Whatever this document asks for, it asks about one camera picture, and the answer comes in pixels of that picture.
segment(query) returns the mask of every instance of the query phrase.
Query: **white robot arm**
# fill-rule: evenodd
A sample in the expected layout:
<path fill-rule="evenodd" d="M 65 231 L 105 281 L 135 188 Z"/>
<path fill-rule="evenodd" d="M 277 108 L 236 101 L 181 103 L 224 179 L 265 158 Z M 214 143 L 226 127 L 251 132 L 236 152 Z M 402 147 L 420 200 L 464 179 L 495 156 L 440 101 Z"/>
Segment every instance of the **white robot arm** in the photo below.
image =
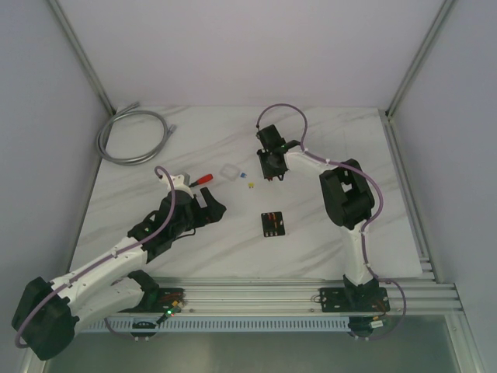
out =
<path fill-rule="evenodd" d="M 285 153 L 284 159 L 289 171 L 302 173 L 315 179 L 327 171 L 337 169 L 336 166 L 326 165 L 312 159 L 298 148 Z M 346 255 L 345 276 L 356 286 L 365 284 L 373 278 L 364 263 L 360 232 L 362 224 L 362 222 L 355 224 L 353 229 L 344 225 L 339 226 Z M 364 231 L 366 239 L 367 231 L 368 227 Z"/>
<path fill-rule="evenodd" d="M 326 213 L 340 229 L 346 255 L 345 286 L 320 289 L 323 312 L 374 312 L 379 302 L 389 310 L 387 292 L 379 287 L 363 252 L 368 247 L 362 242 L 367 239 L 367 227 L 363 231 L 363 226 L 371 218 L 374 197 L 358 161 L 341 162 L 345 167 L 319 162 L 303 152 L 298 141 L 285 142 L 274 124 L 259 129 L 257 138 L 263 147 L 257 155 L 264 178 L 283 181 L 284 174 L 291 171 L 319 180 Z"/>
<path fill-rule="evenodd" d="M 160 208 L 112 249 L 52 281 L 38 277 L 28 283 L 12 326 L 39 359 L 59 354 L 86 326 L 108 315 L 135 307 L 146 312 L 157 299 L 159 287 L 142 270 L 145 264 L 170 249 L 183 232 L 221 220 L 226 207 L 207 188 L 200 189 L 207 205 L 201 207 L 189 188 L 187 174 L 171 180 L 175 198 L 169 191 Z M 161 181 L 171 190 L 165 177 Z M 42 302 L 42 308 L 31 315 Z"/>

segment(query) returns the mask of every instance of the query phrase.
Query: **black mounting plate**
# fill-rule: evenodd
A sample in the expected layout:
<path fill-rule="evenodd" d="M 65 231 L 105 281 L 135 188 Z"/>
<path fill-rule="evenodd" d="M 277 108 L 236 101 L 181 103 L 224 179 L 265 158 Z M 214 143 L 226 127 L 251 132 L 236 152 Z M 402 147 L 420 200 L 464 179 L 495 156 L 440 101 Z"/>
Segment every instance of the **black mounting plate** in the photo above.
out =
<path fill-rule="evenodd" d="M 387 289 L 378 288 L 369 301 L 351 304 L 346 296 L 345 288 L 321 288 L 319 289 L 321 310 L 323 313 L 340 312 L 372 312 L 384 313 L 390 311 Z"/>

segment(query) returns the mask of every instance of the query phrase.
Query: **red object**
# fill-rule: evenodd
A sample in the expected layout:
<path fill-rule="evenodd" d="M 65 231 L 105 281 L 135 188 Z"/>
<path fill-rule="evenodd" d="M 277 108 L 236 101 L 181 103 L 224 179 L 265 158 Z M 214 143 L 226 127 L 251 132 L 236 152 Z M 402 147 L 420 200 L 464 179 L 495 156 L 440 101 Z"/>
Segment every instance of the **red object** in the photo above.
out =
<path fill-rule="evenodd" d="M 192 188 L 192 187 L 196 187 L 197 185 L 200 185 L 200 184 L 205 184 L 205 183 L 211 181 L 213 178 L 214 178 L 214 176 L 212 176 L 212 173 L 209 173 L 208 175 L 202 176 L 195 183 L 191 183 L 189 185 L 189 187 Z"/>

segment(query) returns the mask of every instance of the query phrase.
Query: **white wall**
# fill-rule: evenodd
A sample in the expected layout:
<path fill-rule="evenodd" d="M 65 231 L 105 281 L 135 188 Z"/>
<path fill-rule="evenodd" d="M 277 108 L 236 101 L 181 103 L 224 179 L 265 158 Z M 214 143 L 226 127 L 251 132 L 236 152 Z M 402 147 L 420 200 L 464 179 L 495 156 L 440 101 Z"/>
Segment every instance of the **white wall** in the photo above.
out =
<path fill-rule="evenodd" d="M 0 10 L 0 371 L 22 357 L 10 326 L 26 283 L 64 271 L 106 113 L 41 0 Z"/>
<path fill-rule="evenodd" d="M 497 2 L 459 1 L 396 122 L 437 264 L 497 371 Z"/>
<path fill-rule="evenodd" d="M 441 0 L 61 0 L 114 105 L 386 108 Z"/>

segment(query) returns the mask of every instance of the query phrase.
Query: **black circuit board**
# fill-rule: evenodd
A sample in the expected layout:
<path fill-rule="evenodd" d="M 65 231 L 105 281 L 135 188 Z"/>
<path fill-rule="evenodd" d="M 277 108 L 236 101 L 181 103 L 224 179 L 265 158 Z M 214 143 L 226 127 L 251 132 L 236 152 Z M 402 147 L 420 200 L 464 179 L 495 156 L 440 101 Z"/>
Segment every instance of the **black circuit board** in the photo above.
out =
<path fill-rule="evenodd" d="M 264 237 L 285 235 L 285 226 L 283 224 L 283 214 L 281 211 L 264 212 L 261 214 L 261 219 Z"/>

